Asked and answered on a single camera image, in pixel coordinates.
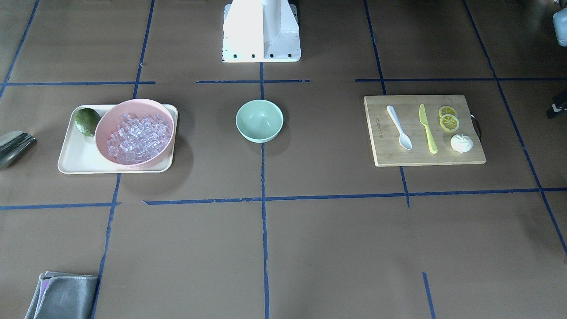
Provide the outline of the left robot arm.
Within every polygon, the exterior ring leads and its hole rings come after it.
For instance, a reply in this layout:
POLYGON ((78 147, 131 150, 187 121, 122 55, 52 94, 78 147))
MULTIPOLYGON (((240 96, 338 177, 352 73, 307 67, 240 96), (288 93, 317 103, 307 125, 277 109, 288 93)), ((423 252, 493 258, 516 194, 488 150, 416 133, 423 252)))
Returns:
MULTIPOLYGON (((567 46, 567 8, 564 6, 559 12, 553 16, 555 27, 555 35, 560 46, 567 46)), ((547 109, 546 115, 549 119, 556 117, 559 113, 563 113, 567 108, 567 89, 561 91, 552 99, 551 107, 547 109)))

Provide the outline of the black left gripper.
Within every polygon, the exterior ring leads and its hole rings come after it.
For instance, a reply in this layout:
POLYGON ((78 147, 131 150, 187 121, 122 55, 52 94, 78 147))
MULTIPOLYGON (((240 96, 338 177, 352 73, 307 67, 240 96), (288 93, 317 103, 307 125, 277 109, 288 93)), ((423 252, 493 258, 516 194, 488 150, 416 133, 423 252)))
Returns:
POLYGON ((563 90, 561 93, 555 95, 552 99, 551 107, 547 109, 547 118, 551 119, 566 111, 567 109, 567 91, 563 90))

